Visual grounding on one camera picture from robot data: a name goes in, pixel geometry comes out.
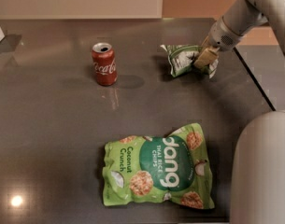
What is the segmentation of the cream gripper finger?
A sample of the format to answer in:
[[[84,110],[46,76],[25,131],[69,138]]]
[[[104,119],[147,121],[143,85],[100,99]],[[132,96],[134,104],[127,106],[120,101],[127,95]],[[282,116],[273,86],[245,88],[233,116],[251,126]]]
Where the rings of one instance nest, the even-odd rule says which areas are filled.
[[[209,47],[209,46],[210,46],[209,38],[206,37],[205,40],[203,41],[201,47],[205,49],[206,47]]]
[[[194,62],[194,66],[198,69],[201,69],[207,65],[210,65],[219,57],[219,48],[207,47],[203,49],[199,56]]]

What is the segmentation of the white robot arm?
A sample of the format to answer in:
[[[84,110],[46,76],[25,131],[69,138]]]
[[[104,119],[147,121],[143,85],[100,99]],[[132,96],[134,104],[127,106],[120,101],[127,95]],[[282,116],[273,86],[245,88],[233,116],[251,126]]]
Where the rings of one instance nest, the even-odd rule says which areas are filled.
[[[285,58],[285,0],[235,0],[211,26],[195,65],[214,62],[266,22]],[[229,224],[285,224],[285,109],[264,111],[239,135]]]

